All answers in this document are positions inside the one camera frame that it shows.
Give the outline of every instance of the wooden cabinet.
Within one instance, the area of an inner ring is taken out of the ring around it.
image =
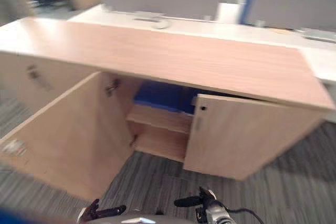
[[[25,149],[1,160],[72,195],[100,197],[133,152],[114,80],[94,73],[67,90],[1,140]]]
[[[35,113],[94,68],[61,61],[0,53],[0,83]]]
[[[0,160],[85,199],[134,150],[244,179],[334,110],[291,48],[29,18],[0,37],[0,80],[35,112]],[[135,105],[143,79],[217,95],[198,95],[194,116]]]

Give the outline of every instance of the cabinet shelf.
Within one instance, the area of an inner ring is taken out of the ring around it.
[[[184,162],[188,134],[152,127],[147,124],[131,122],[129,125],[138,136],[133,146],[136,151]]]
[[[189,134],[193,117],[183,113],[152,108],[145,105],[134,105],[127,120],[147,124],[169,131]]]

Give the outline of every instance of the cabinet hinge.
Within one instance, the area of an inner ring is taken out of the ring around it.
[[[112,96],[114,90],[116,90],[119,87],[119,85],[120,85],[120,80],[119,79],[115,79],[113,81],[113,84],[111,86],[108,86],[108,87],[105,88],[106,95],[108,97]]]

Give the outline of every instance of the door handle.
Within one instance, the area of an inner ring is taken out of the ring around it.
[[[35,65],[31,65],[27,68],[27,74],[30,79],[35,81],[40,87],[50,91],[53,87],[48,81],[40,74]]]

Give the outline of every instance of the cabinet door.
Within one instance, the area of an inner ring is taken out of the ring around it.
[[[200,94],[184,169],[244,179],[289,148],[323,113]]]
[[[66,62],[0,53],[0,82],[32,113],[95,72]]]
[[[93,73],[63,93],[1,140],[2,150],[23,143],[23,155],[0,160],[72,195],[101,197],[133,152],[117,96],[106,91],[113,81]]]

